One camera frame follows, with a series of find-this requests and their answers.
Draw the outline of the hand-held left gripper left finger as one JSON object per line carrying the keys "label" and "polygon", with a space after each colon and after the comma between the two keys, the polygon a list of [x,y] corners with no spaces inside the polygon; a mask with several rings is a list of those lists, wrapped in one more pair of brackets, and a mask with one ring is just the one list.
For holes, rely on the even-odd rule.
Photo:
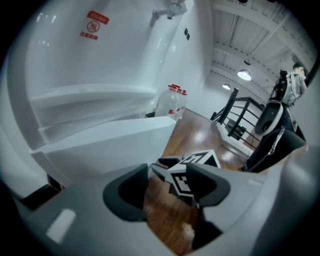
{"label": "hand-held left gripper left finger", "polygon": [[148,166],[138,164],[73,184],[19,214],[53,256],[174,256],[147,224],[148,185]]}

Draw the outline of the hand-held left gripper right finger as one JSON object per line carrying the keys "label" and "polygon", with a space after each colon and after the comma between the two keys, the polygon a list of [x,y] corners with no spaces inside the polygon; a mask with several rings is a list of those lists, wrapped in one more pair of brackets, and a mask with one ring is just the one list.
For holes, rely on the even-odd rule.
{"label": "hand-held left gripper right finger", "polygon": [[189,163],[186,178],[199,205],[189,256],[250,256],[257,228],[246,223],[246,213],[265,175]]}

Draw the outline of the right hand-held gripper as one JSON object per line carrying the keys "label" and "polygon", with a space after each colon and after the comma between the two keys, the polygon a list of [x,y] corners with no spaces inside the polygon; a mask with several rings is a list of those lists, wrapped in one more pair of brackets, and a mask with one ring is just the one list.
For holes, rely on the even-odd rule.
{"label": "right hand-held gripper", "polygon": [[193,200],[194,196],[188,186],[187,164],[205,164],[220,167],[219,160],[213,149],[196,151],[183,156],[161,157],[151,164],[152,172],[163,182],[170,184],[169,192],[183,200]]}

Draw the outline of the white bottles with red labels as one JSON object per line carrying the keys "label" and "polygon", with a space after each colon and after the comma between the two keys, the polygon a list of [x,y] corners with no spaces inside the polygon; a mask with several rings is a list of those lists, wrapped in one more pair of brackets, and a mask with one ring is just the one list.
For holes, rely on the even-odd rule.
{"label": "white bottles with red labels", "polygon": [[181,89],[179,85],[168,85],[168,89],[159,95],[154,116],[168,116],[177,122],[182,118],[186,107],[186,100],[186,90]]}

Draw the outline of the metal wall faucet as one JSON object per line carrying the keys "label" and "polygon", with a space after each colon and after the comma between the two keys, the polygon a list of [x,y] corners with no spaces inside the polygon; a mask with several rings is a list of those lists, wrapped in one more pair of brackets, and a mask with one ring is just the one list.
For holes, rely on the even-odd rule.
{"label": "metal wall faucet", "polygon": [[172,2],[166,9],[155,8],[152,10],[152,17],[158,20],[161,16],[166,16],[168,20],[172,20],[182,11],[182,2],[184,0],[176,0]]}

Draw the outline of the black box with green light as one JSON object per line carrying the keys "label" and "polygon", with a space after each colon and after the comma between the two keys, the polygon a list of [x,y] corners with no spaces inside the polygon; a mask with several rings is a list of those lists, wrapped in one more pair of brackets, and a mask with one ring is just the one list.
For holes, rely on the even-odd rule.
{"label": "black box with green light", "polygon": [[[228,133],[230,133],[233,130],[235,124],[236,122],[233,119],[229,119],[228,123],[225,126]],[[246,130],[247,129],[242,124],[239,124],[231,134],[231,137],[239,141]]]}

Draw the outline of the black and white chair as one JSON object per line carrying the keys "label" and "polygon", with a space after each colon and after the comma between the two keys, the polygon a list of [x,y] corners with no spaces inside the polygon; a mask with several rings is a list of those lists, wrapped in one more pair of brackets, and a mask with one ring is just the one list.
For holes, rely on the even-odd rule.
{"label": "black and white chair", "polygon": [[284,128],[276,129],[262,138],[240,170],[261,173],[304,146],[306,142],[294,132]]}

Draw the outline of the black metal railing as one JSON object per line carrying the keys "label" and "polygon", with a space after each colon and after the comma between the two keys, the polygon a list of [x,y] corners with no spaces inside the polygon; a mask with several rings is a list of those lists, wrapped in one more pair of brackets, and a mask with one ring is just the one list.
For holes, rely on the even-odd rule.
{"label": "black metal railing", "polygon": [[[237,97],[238,92],[237,88],[232,91],[225,107],[219,112],[214,112],[211,121],[216,123],[220,136],[227,146],[251,155],[261,140],[261,137],[255,133],[255,126],[264,110],[264,105],[251,97]],[[235,126],[230,133],[226,130],[229,119],[235,121]],[[231,134],[240,124],[246,128],[246,131],[240,140],[236,140],[231,137]]]}

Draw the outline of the white drip tray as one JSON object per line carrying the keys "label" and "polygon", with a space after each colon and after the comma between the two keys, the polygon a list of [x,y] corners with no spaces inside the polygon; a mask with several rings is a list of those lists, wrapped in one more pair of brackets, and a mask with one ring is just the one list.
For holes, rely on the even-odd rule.
{"label": "white drip tray", "polygon": [[104,118],[147,106],[157,91],[148,87],[110,83],[60,86],[30,100],[39,125],[50,127],[91,117]]}

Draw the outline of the large lit pendant lamp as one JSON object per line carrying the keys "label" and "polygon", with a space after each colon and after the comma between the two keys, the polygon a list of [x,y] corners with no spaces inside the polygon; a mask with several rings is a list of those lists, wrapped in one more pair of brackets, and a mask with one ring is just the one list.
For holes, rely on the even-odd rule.
{"label": "large lit pendant lamp", "polygon": [[238,77],[240,77],[241,79],[245,80],[245,81],[251,81],[252,80],[252,76],[250,74],[250,72],[246,69],[241,69],[237,72]]}

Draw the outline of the red warning sticker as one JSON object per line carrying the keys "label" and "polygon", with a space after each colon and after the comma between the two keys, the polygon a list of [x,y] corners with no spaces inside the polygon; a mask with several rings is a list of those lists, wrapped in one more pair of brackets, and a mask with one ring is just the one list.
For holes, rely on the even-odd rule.
{"label": "red warning sticker", "polygon": [[97,41],[99,39],[98,32],[101,30],[101,28],[109,23],[110,19],[107,16],[94,10],[90,10],[86,15],[86,18],[88,22],[86,24],[85,30],[81,31],[79,33],[79,36]]}

